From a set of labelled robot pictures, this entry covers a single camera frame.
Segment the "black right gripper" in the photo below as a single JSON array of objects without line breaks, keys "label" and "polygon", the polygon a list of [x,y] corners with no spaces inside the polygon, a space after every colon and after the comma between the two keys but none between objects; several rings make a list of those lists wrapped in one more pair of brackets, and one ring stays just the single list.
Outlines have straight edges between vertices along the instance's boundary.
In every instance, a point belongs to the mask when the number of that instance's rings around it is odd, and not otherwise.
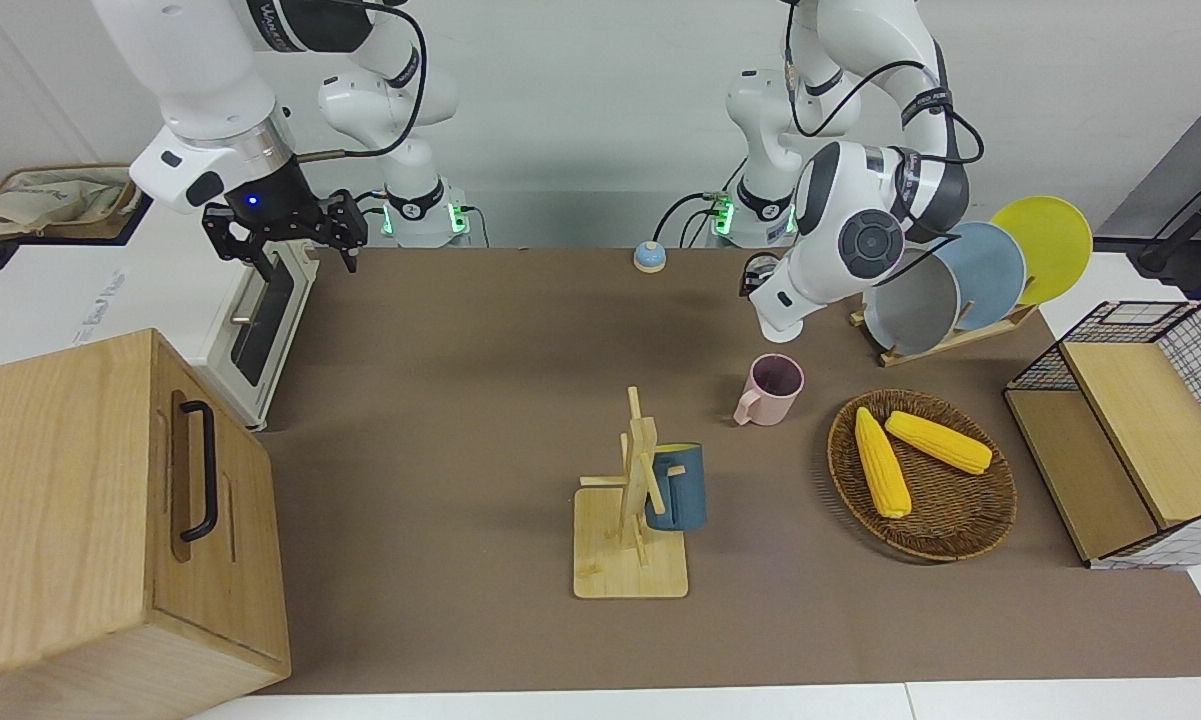
[{"label": "black right gripper", "polygon": [[[204,233],[222,260],[239,260],[259,275],[271,275],[274,264],[265,258],[265,240],[311,238],[331,240],[345,268],[357,274],[359,251],[368,245],[362,209],[353,196],[331,196],[330,222],[297,160],[243,184],[225,199],[228,205],[204,206]],[[235,236],[233,224],[247,229],[245,238]]]}]

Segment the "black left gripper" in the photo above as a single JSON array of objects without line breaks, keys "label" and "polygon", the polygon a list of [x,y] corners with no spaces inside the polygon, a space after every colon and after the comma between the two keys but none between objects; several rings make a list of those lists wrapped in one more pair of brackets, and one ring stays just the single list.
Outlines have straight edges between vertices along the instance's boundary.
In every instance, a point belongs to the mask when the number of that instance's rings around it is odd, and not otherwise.
[{"label": "black left gripper", "polygon": [[754,256],[749,256],[740,277],[740,296],[746,299],[755,292],[772,277],[778,264],[779,256],[775,256],[773,252],[755,252]]}]

